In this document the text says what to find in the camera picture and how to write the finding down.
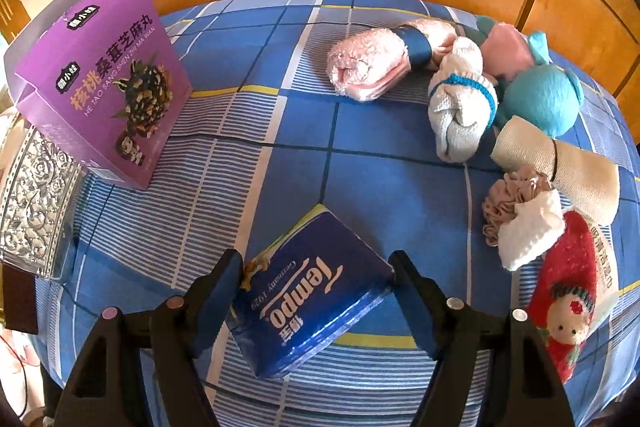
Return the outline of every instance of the tissue pack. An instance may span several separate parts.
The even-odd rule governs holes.
[[[281,378],[379,304],[392,277],[319,204],[245,265],[226,322],[255,376]]]

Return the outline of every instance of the white towel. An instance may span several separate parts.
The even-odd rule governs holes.
[[[429,121],[438,157],[450,163],[468,160],[498,107],[494,86],[482,76],[480,48],[473,41],[456,39],[431,79],[429,94]]]
[[[498,254],[509,271],[530,263],[551,248],[564,232],[557,189],[540,192],[526,203],[516,203],[516,217],[498,230]]]

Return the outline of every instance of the box lid flap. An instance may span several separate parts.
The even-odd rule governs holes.
[[[24,94],[28,94],[30,90],[26,87],[29,86],[27,81],[23,80],[15,74],[15,70],[18,64],[28,53],[35,42],[51,25],[62,17],[69,8],[79,3],[81,0],[53,0],[49,5],[38,13],[27,24],[18,36],[9,45],[4,53],[4,72],[6,73],[6,82],[9,87],[9,95],[14,101],[14,104],[18,103],[18,100]]]

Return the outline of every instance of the bed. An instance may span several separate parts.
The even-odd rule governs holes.
[[[466,164],[436,156],[426,103],[429,75],[410,74],[373,103],[337,97],[329,47],[372,26],[473,15],[420,0],[220,0],[167,15],[193,95],[146,191],[88,176],[79,196],[74,273],[38,281],[36,350],[60,384],[98,314],[155,308],[210,271],[225,248],[251,259],[324,203],[376,252],[408,252],[447,296],[505,314],[524,306],[540,263],[512,275],[482,236],[481,203],[502,175],[484,134]],[[592,335],[566,384],[584,425],[635,378],[640,344],[640,158],[615,99],[574,64],[585,103],[562,140],[608,156],[620,170],[620,207],[602,227],[618,263],[620,299]],[[462,425],[478,418],[489,353],[479,353]],[[143,353],[157,426],[168,425]],[[252,377],[222,331],[196,363],[222,425],[409,425],[433,371],[398,304],[388,298],[283,381]]]

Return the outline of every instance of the pink cloth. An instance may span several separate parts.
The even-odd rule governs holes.
[[[503,75],[508,82],[533,66],[529,44],[514,26],[504,22],[491,29],[480,51],[486,73]]]
[[[418,19],[407,24],[427,37],[432,52],[430,66],[437,69],[442,57],[452,49],[456,30],[436,19]],[[374,28],[334,44],[326,66],[335,90],[359,102],[375,100],[410,70],[404,42],[386,28]]]

